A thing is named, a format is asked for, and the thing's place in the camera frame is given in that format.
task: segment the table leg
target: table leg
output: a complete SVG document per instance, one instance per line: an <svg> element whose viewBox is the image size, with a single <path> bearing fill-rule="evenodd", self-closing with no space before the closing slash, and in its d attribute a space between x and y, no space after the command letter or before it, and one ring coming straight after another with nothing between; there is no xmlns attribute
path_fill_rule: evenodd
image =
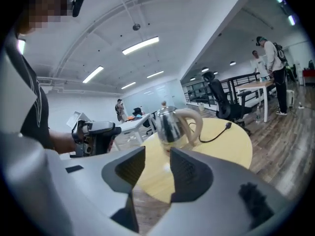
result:
<svg viewBox="0 0 315 236"><path fill-rule="evenodd" d="M267 88L263 87L264 91L264 122L267 122L268 118L268 95L267 95Z"/></svg>
<svg viewBox="0 0 315 236"><path fill-rule="evenodd" d="M240 93L241 93L241 90L237 89L237 95L239 95ZM238 102L240 105L242 105L242 98L241 97L238 97Z"/></svg>
<svg viewBox="0 0 315 236"><path fill-rule="evenodd" d="M113 142L113 147L116 149L116 150L120 150L118 144L116 143L116 141L114 140Z"/></svg>
<svg viewBox="0 0 315 236"><path fill-rule="evenodd" d="M142 138L141 138L141 136L140 136L139 131L135 131L135 132L134 132L134 135L136 136L138 142L139 142L140 145L141 145L141 144L143 143L143 141L142 141Z"/></svg>
<svg viewBox="0 0 315 236"><path fill-rule="evenodd" d="M154 134L156 131L154 130L154 126L153 126L151 117L149 117L148 120L149 120L150 128L152 130L152 134Z"/></svg>
<svg viewBox="0 0 315 236"><path fill-rule="evenodd" d="M259 101L259 105L261 105L260 88L258 88L258 101Z"/></svg>

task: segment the yellow round tabletop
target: yellow round tabletop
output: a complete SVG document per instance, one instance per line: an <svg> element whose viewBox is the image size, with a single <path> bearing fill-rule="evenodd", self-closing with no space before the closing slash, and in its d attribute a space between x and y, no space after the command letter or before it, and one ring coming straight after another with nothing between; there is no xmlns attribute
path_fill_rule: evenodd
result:
<svg viewBox="0 0 315 236"><path fill-rule="evenodd" d="M225 129L227 122L223 119L203 118L200 139L208 141L215 138ZM194 130L195 125L192 124L190 127ZM137 184L151 197L170 203L175 188L169 154L161 147L157 133L150 136L142 146L146 147L146 161ZM252 142L247 133L234 123L214 141L201 143L197 139L195 146L189 149L240 164L247 169L252 161Z"/></svg>

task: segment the shoe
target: shoe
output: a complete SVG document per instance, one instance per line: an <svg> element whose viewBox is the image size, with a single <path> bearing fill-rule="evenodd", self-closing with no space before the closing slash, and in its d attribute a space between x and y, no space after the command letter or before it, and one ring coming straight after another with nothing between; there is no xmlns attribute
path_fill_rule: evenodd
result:
<svg viewBox="0 0 315 236"><path fill-rule="evenodd" d="M281 111L276 111L276 115L287 116L287 113L282 113Z"/></svg>

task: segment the wooden floor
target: wooden floor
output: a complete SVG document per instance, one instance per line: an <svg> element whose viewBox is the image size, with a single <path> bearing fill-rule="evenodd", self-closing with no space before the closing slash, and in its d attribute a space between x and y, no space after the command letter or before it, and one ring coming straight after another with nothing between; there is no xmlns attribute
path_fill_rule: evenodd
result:
<svg viewBox="0 0 315 236"><path fill-rule="evenodd" d="M315 88L289 85L288 89L295 91L295 106L286 117L275 114L278 101L271 98L267 123L256 123L254 112L244 121L252 132L250 170L289 199L295 199L303 193L315 161ZM305 109L297 109L299 102ZM188 107L199 111L195 106ZM215 118L215 113L210 110L201 112L201 115L203 118ZM141 135L144 136L146 130L142 127ZM132 134L116 138L122 149L139 146L136 139L130 140L130 136ZM165 214L169 205L150 197L138 186L133 190L133 198L140 234L145 235Z"/></svg>

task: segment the person in black shirt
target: person in black shirt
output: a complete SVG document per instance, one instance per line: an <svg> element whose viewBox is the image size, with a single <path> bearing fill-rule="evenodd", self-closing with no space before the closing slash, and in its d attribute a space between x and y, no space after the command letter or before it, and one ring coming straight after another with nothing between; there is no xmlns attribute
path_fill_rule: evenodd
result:
<svg viewBox="0 0 315 236"><path fill-rule="evenodd" d="M24 136L39 141L44 148L54 149L59 154L75 151L75 142L71 133L60 133L49 129L49 107L45 92L41 88L36 73L17 49L18 35L27 34L42 23L48 22L49 16L60 16L64 0L30 0L16 25L6 38L4 49L13 66L24 82L37 96L21 129Z"/></svg>

